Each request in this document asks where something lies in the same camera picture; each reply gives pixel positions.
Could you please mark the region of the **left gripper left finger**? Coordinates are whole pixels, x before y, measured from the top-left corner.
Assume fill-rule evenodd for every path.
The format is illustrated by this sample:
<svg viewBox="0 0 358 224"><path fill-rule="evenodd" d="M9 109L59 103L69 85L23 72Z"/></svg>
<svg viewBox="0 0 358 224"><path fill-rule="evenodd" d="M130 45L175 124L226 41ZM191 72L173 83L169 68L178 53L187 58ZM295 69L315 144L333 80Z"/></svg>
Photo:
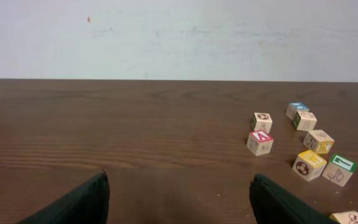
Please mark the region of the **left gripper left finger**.
<svg viewBox="0 0 358 224"><path fill-rule="evenodd" d="M102 171L19 224L106 224L109 198L108 177Z"/></svg>

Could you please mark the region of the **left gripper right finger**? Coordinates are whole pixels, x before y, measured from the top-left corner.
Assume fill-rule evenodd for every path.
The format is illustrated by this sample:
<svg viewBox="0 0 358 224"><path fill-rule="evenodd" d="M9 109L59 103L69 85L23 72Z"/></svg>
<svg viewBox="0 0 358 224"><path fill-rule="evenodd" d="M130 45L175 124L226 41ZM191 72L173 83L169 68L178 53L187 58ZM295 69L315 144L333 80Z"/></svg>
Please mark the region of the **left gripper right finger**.
<svg viewBox="0 0 358 224"><path fill-rule="evenodd" d="M250 183L249 200L258 224L336 224L263 174Z"/></svg>

